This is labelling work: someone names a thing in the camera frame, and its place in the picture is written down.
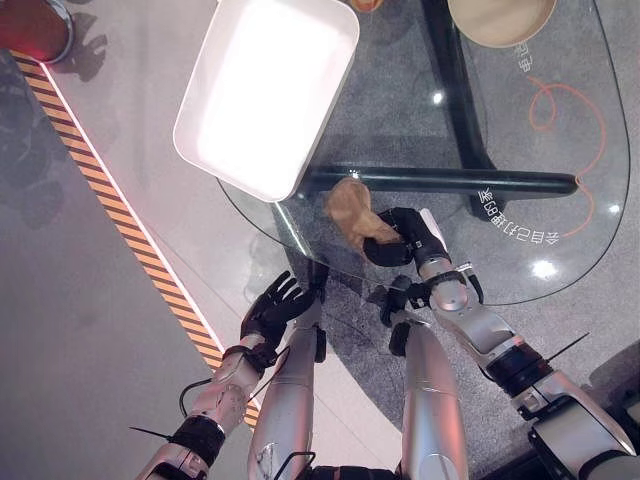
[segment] white plastic tray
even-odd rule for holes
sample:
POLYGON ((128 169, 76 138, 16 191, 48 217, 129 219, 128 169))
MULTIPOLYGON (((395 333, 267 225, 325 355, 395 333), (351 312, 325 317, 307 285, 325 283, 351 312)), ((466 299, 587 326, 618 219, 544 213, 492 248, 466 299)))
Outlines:
POLYGON ((221 0, 174 126, 180 156, 266 202, 291 196, 359 32, 337 0, 221 0))

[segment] crumpled brown cloth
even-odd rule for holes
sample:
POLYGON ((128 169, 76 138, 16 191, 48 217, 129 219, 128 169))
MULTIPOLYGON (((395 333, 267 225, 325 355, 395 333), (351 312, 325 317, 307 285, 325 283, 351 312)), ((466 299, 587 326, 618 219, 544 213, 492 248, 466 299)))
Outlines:
POLYGON ((350 245, 362 252, 364 239, 378 243, 401 242, 402 237, 371 211, 371 192, 353 177, 340 180, 329 192, 325 212, 340 228, 350 245))

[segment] round glass tabletop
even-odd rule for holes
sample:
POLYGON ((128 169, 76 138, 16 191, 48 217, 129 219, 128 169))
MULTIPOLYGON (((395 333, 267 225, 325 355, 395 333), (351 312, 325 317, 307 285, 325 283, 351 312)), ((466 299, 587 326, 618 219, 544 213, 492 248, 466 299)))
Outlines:
POLYGON ((592 0, 558 2, 512 48, 468 41, 445 0, 359 13, 351 71, 296 193, 268 204, 230 186, 258 229, 341 272, 389 286, 325 212, 360 178, 373 210, 429 208, 456 264, 471 261, 490 304, 557 292, 585 275, 624 210, 629 146, 592 0))

